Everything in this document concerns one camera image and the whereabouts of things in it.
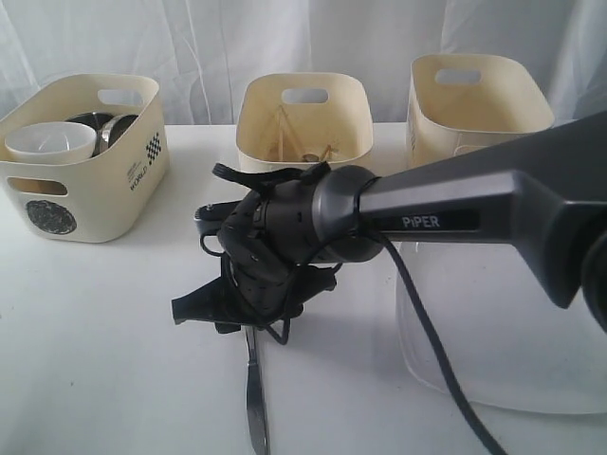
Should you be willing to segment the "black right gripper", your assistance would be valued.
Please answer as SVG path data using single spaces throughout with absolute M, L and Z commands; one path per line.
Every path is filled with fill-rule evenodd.
M 219 335 L 240 332 L 247 325 L 262 327 L 283 318 L 296 318 L 304 304 L 335 289 L 335 267 L 296 267 L 285 282 L 253 279 L 221 260 L 221 276 L 190 294 L 172 300 L 175 324 L 187 320 L 213 322 Z

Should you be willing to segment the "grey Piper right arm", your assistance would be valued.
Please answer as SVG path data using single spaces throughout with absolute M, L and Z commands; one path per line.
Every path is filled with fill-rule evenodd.
M 213 173 L 247 194 L 196 211 L 200 237 L 221 245 L 221 271 L 173 300 L 176 323 L 224 334 L 289 321 L 334 289 L 341 264 L 390 241 L 513 246 L 551 302 L 582 294 L 606 321 L 604 114 L 387 176 L 325 163 Z

